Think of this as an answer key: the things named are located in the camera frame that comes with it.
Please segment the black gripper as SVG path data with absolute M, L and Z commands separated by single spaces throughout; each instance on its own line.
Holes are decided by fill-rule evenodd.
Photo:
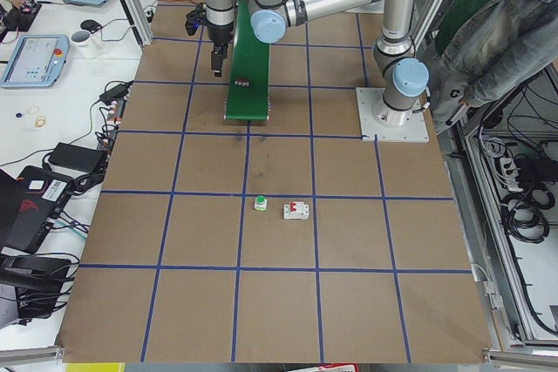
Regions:
M 211 52 L 211 70 L 221 75 L 221 64 L 228 58 L 228 43 L 233 39 L 234 24 L 218 25 L 208 22 L 208 37 L 214 43 Z

